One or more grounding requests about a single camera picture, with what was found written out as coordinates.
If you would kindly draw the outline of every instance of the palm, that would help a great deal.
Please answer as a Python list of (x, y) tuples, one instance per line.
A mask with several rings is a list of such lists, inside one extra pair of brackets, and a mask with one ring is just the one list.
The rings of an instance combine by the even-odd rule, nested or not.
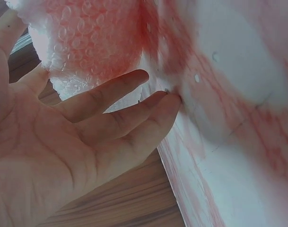
[(37, 96), (40, 66), (8, 84), (7, 58), (25, 26), (13, 11), (0, 20), (0, 223), (38, 224), (61, 206), (144, 161), (169, 132), (180, 99), (156, 92), (103, 113), (148, 79), (137, 70), (55, 106)]

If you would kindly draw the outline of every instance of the wood grain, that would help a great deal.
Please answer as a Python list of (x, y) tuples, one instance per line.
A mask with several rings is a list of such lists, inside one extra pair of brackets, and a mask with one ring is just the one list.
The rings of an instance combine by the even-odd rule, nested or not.
[[(6, 10), (2, 0), (0, 9)], [(9, 59), (10, 83), (39, 62), (32, 45), (13, 54)], [(50, 83), (39, 98), (47, 105), (60, 101)], [(155, 150), (139, 167), (68, 204), (40, 226), (183, 227), (184, 222)]]

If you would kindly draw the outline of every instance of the air bubble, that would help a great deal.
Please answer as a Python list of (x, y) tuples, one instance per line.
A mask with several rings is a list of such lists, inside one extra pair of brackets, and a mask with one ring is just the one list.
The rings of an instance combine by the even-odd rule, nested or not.
[(97, 19), (96, 19), (96, 23), (99, 25), (99, 26), (102, 26), (103, 23), (104, 23), (104, 15), (103, 14), (100, 14)]
[(72, 47), (76, 50), (85, 49), (88, 44), (86, 37), (76, 37), (72, 42)]
[(92, 32), (94, 24), (90, 18), (80, 19), (78, 23), (78, 30), (84, 35), (87, 35)]
[(150, 26), (150, 24), (147, 24), (147, 29), (148, 29), (149, 32), (151, 32), (151, 26)]
[(70, 17), (71, 17), (71, 8), (69, 6), (65, 6), (62, 11), (62, 20), (68, 21)]
[(55, 52), (57, 52), (57, 53), (61, 53), (62, 50), (63, 50), (63, 45), (62, 45), (61, 43), (57, 43), (57, 44), (54, 46), (53, 50), (54, 50)]
[(85, 54), (87, 57), (92, 58), (95, 55), (95, 51), (92, 47), (86, 49)]
[(64, 26), (60, 26), (59, 31), (58, 31), (58, 37), (62, 41), (66, 40), (66, 35), (67, 35), (67, 30)]
[(90, 63), (86, 59), (82, 59), (79, 65), (82, 69), (87, 69), (90, 66)]
[(194, 79), (195, 79), (195, 82), (196, 83), (199, 83), (200, 82), (200, 76), (198, 74), (195, 74), (194, 75)]
[(85, 0), (82, 5), (82, 11), (88, 16), (93, 16), (97, 13), (97, 10), (95, 9), (94, 5), (90, 0)]

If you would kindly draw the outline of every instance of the pink stain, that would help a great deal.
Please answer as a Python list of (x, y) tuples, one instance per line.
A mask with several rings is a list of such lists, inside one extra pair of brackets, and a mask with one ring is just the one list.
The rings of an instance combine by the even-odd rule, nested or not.
[[(235, 134), (239, 139), (239, 143), (243, 146), (244, 152), (250, 156), (255, 156), (260, 167), (270, 167), (271, 172), (265, 172), (265, 175), (270, 176), (270, 181), (280, 177), (288, 184), (288, 159), (286, 158), (288, 154), (288, 107), (275, 110), (274, 107), (267, 104), (267, 100), (258, 105), (245, 100), (221, 72), (213, 69), (208, 58), (195, 43), (195, 37), (192, 36), (195, 32), (189, 30), (192, 27), (184, 24), (176, 11), (177, 1), (164, 0), (162, 3), (163, 10), (166, 12), (163, 15), (157, 12), (157, 7), (153, 1), (143, 1), (141, 4), (144, 50), (150, 55), (152, 61), (158, 62), (159, 65), (161, 63), (162, 71), (166, 77), (160, 79), (171, 82), (180, 91), (183, 82), (186, 82), (191, 88), (193, 99), (203, 108), (213, 127), (221, 128), (224, 133), (229, 131)], [(262, 18), (262, 20), (254, 22), (254, 25), (257, 27), (260, 25), (263, 28), (261, 31), (262, 38), (273, 56), (285, 66), (286, 75), (288, 76), (288, 48), (285, 44), (279, 48), (279, 44), (285, 40), (288, 41), (288, 39), (284, 39), (288, 34), (288, 26), (280, 26), (286, 22), (285, 18), (281, 17), (282, 12), (274, 11), (271, 8), (271, 4), (274, 3), (271, 3), (271, 1), (251, 1), (250, 3), (249, 1), (242, 1), (242, 3), (235, 1), (235, 5), (237, 3), (242, 7), (244, 7), (243, 4), (248, 4), (248, 7), (245, 7), (248, 10), (259, 7), (260, 4), (261, 9), (253, 9), (252, 12), (256, 14), (256, 19)], [(271, 23), (274, 23), (274, 27), (278, 30), (271, 30)], [(149, 24), (150, 31), (147, 30), (146, 24)], [(166, 41), (166, 45), (162, 43), (161, 38)], [(159, 55), (161, 55), (162, 62), (159, 62)], [(199, 84), (196, 84), (193, 80), (195, 74), (201, 77)], [(191, 112), (185, 114), (190, 119), (194, 118)], [(189, 132), (190, 129), (187, 124), (188, 122), (184, 122), (183, 130)], [(199, 152), (193, 148), (196, 145), (191, 138), (179, 139), (180, 143), (188, 147), (188, 152), (193, 157), (197, 155), (205, 156), (202, 154), (204, 150), (202, 146), (198, 149)], [(209, 203), (209, 216), (212, 217), (213, 226), (224, 226), (212, 192), (197, 168), (194, 158), (193, 168), (203, 182), (203, 189)], [(193, 194), (190, 186), (185, 185), (184, 187), (188, 195)]]

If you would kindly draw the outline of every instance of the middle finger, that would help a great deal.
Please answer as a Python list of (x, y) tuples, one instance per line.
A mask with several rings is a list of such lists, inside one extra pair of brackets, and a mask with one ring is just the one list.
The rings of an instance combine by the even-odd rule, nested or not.
[(144, 70), (135, 70), (112, 79), (90, 91), (71, 97), (54, 106), (72, 123), (80, 122), (94, 114), (101, 114), (113, 103), (149, 79)]

